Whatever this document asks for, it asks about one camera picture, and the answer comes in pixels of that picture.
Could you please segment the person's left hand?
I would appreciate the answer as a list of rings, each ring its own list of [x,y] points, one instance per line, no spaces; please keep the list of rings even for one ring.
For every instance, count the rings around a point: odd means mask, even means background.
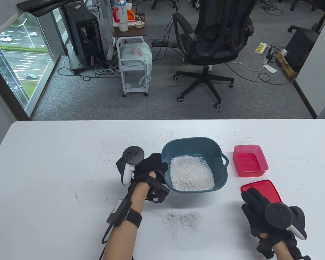
[[[149,190],[146,196],[148,201],[162,203],[170,190],[165,186],[165,174],[168,164],[161,161],[160,153],[153,153],[135,166],[131,183],[146,183]]]

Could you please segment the person's right hand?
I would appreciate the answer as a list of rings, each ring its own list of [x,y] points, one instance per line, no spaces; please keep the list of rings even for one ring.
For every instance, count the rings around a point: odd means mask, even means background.
[[[278,260],[302,259],[294,235],[285,229],[273,227],[265,218],[265,209],[271,202],[255,188],[242,192],[245,204],[241,209],[248,219],[251,234],[259,238],[257,251],[266,259],[276,256]]]

